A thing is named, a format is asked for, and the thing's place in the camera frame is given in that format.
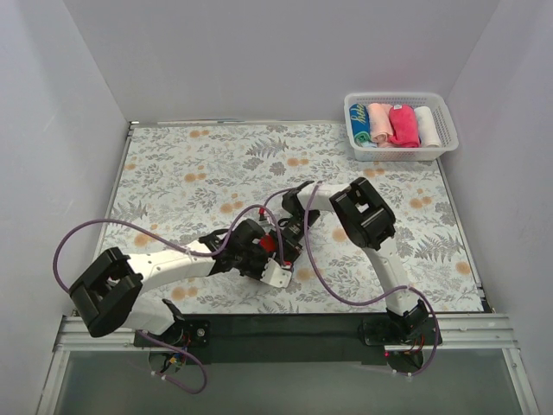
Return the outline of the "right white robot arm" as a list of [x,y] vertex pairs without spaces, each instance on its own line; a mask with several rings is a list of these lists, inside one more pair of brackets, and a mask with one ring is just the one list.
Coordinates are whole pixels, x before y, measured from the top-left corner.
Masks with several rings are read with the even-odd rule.
[[[421,291],[413,287],[397,251],[396,216],[378,191],[365,178],[348,185],[324,185],[307,181],[281,191],[282,208],[302,225],[300,235],[315,275],[336,300],[352,307],[367,307],[385,301],[392,336],[401,343],[424,338],[425,325],[434,314]],[[378,297],[353,301],[341,297],[324,281],[310,248],[311,217],[321,212],[336,215],[349,240],[368,257],[384,291]]]

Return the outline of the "red blue towel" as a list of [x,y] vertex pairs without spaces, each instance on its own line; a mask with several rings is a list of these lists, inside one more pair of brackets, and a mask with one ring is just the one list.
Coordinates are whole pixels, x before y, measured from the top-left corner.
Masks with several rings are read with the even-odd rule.
[[259,240],[259,245],[268,253],[277,251],[277,241],[270,234],[265,234]]

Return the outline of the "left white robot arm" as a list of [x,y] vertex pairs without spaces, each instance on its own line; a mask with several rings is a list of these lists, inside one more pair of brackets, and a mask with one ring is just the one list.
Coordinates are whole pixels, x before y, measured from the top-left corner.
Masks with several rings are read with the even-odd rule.
[[213,231],[183,247],[142,254],[109,248],[71,285],[69,296],[92,337],[126,327],[144,329],[173,346],[183,337],[183,317],[170,302],[152,303],[143,295],[166,284],[233,269],[269,283],[278,263],[276,249],[264,243],[265,236],[255,221],[243,220],[233,230]]

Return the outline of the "pink red towel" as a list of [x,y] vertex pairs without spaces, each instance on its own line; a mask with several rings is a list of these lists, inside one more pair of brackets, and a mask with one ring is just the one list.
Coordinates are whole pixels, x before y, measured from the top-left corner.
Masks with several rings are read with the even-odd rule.
[[420,138],[416,114],[408,105],[394,105],[388,114],[393,133],[390,141],[398,147],[419,148]]

